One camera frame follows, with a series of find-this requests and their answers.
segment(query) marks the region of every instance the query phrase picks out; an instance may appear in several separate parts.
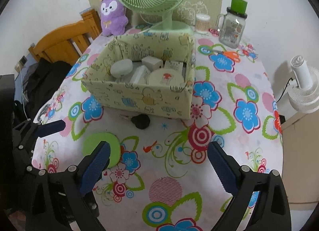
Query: black cable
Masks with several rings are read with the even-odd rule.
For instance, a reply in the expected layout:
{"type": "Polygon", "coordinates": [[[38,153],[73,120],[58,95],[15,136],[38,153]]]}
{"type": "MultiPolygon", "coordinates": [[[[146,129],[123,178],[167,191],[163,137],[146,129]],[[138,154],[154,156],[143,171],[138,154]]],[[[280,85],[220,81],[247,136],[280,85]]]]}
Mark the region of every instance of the black cable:
{"type": "Polygon", "coordinates": [[[290,82],[291,80],[293,80],[293,78],[290,78],[290,79],[288,80],[288,82],[287,82],[287,84],[286,84],[286,87],[285,87],[284,90],[282,91],[282,94],[281,94],[280,98],[276,101],[276,103],[279,102],[279,100],[280,100],[280,99],[282,98],[282,96],[284,95],[284,92],[286,91],[287,86],[288,86],[288,84],[289,84],[289,82],[290,82]]]}

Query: green cap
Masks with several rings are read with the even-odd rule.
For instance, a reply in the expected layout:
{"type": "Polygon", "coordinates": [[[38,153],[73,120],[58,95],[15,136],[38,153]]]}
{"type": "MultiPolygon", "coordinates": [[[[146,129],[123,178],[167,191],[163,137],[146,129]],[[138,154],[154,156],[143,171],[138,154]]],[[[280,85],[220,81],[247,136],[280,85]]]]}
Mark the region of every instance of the green cap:
{"type": "Polygon", "coordinates": [[[247,8],[247,2],[245,0],[232,0],[230,9],[240,14],[245,14],[247,8]]]}

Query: glass jar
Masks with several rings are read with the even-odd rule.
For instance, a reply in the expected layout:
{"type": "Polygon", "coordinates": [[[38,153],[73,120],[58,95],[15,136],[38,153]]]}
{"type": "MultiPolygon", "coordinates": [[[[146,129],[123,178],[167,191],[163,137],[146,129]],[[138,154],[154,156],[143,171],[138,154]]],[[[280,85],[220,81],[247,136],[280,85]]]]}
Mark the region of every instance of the glass jar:
{"type": "Polygon", "coordinates": [[[227,8],[227,14],[218,15],[216,27],[220,31],[219,41],[230,48],[239,46],[246,25],[247,14],[241,14],[227,8]],[[221,29],[218,27],[219,20],[224,17],[221,29]]]}

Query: table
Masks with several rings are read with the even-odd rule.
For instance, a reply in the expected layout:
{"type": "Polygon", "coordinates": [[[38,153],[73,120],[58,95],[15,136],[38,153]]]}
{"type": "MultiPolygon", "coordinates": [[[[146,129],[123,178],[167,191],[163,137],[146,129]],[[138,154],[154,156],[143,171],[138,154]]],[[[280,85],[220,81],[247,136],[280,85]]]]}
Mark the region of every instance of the table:
{"type": "MultiPolygon", "coordinates": [[[[128,31],[137,34],[147,25],[128,31]]],[[[190,120],[150,116],[146,130],[104,108],[81,84],[86,69],[111,38],[99,36],[72,67],[35,122],[63,119],[66,128],[39,138],[32,164],[54,173],[77,165],[92,147],[90,134],[110,132],[121,143],[121,161],[102,174],[94,194],[99,220],[108,230],[210,230],[225,211],[226,193],[207,159],[207,145],[217,141],[239,165],[282,173],[282,135],[277,105],[257,50],[243,38],[236,50],[218,41],[218,32],[195,34],[196,77],[190,120]],[[225,51],[238,54],[234,58],[225,51]]],[[[239,228],[253,211],[254,193],[239,228]]]]}

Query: gold bow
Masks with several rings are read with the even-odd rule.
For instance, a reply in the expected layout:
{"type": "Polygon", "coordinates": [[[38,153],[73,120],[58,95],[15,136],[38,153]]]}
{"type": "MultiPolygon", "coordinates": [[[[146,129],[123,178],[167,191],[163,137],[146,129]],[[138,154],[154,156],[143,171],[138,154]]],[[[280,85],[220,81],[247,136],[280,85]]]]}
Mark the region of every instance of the gold bow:
{"type": "Polygon", "coordinates": [[[107,28],[107,26],[112,24],[112,22],[111,21],[106,21],[106,22],[103,22],[103,24],[105,25],[105,28],[107,28]]]}

